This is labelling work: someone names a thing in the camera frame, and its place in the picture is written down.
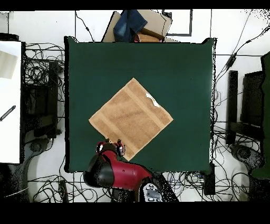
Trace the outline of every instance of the brown object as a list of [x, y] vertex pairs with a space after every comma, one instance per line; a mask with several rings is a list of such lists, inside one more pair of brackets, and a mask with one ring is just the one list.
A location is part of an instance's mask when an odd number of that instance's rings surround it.
[[[170, 18], [164, 15], [160, 15], [159, 13], [152, 10], [138, 10], [138, 12], [147, 21], [147, 24], [140, 31], [140, 33], [148, 36], [153, 36], [159, 40], [165, 39], [165, 42], [178, 42], [166, 38], [166, 34], [172, 23]], [[101, 42], [115, 42], [113, 28], [117, 24], [120, 17], [121, 15], [118, 12], [113, 12], [111, 21], [108, 24], [107, 30]]]
[[105, 138], [112, 142], [122, 140], [126, 146], [124, 158], [128, 161], [173, 120], [160, 105], [154, 106], [146, 93], [132, 78], [89, 119]]
[[144, 35], [144, 34], [141, 34], [141, 33], [138, 33], [136, 35], [138, 37], [138, 41], [140, 43], [152, 43], [152, 42], [159, 42], [159, 39], [158, 38], [155, 38], [153, 36], [149, 36], [149, 35]]

